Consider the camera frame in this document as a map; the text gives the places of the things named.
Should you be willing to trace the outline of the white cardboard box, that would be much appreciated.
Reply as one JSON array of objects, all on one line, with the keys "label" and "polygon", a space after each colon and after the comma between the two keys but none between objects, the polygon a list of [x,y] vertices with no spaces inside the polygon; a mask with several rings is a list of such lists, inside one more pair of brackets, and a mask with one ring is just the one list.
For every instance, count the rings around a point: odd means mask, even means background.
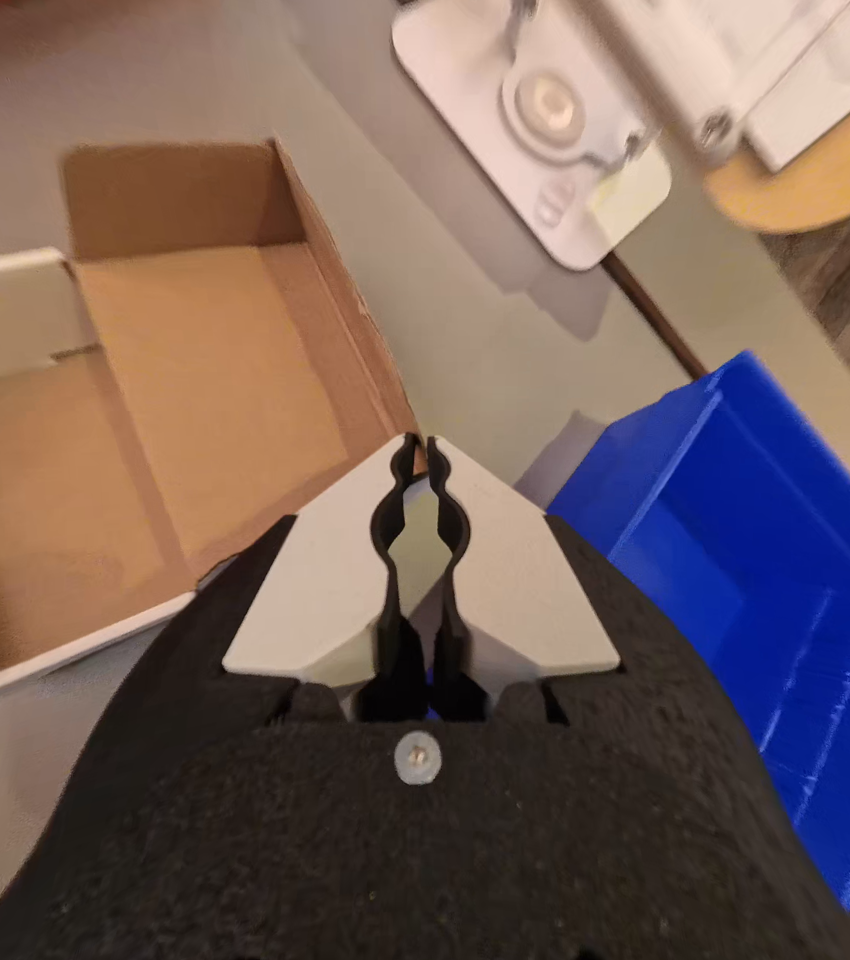
[{"label": "white cardboard box", "polygon": [[173,617],[417,423],[277,141],[82,146],[0,255],[0,690]]}]

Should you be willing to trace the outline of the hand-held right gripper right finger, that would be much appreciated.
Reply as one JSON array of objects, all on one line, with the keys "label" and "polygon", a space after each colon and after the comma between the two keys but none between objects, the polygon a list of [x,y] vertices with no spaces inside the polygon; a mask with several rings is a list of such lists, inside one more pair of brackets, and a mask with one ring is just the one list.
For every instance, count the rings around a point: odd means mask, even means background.
[{"label": "hand-held right gripper right finger", "polygon": [[428,440],[440,583],[430,706],[486,718],[514,684],[615,671],[622,659],[548,517],[445,438]]}]

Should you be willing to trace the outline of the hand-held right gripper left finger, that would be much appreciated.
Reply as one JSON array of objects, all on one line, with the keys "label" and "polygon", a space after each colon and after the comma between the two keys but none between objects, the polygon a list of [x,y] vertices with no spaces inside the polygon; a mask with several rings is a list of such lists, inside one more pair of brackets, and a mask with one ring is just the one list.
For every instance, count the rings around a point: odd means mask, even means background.
[{"label": "hand-held right gripper left finger", "polygon": [[422,644],[390,547],[406,526],[419,438],[385,442],[286,518],[287,532],[224,653],[229,679],[353,694],[362,721],[426,713]]}]

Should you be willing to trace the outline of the blue plastic bin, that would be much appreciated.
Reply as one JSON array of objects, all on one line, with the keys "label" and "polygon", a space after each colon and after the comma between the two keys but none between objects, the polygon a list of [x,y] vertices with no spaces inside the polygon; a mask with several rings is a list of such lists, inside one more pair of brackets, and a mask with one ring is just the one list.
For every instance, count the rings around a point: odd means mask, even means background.
[{"label": "blue plastic bin", "polygon": [[745,351],[606,427],[548,514],[695,646],[850,910],[850,472]]}]

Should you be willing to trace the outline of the white lamp stand base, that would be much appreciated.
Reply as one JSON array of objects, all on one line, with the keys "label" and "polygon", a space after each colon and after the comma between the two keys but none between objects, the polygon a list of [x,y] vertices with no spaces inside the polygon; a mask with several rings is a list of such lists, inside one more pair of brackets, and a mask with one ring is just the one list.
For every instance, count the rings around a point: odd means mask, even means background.
[{"label": "white lamp stand base", "polygon": [[415,2],[399,65],[546,253],[599,264],[698,171],[777,174],[850,114],[850,2]]}]

